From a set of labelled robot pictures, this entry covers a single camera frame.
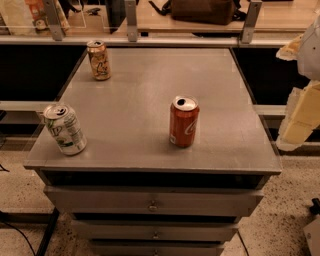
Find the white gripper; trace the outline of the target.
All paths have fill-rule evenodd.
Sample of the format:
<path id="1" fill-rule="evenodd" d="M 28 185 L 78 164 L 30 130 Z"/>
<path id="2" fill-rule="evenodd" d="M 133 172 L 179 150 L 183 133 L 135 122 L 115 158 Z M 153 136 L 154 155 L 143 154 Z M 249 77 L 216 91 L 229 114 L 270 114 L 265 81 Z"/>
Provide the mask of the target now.
<path id="1" fill-rule="evenodd" d="M 303 89 L 292 89 L 278 131 L 276 146 L 293 151 L 320 126 L 320 16 L 303 35 L 281 47 L 276 57 L 285 61 L 297 59 L 298 72 L 311 79 Z"/>

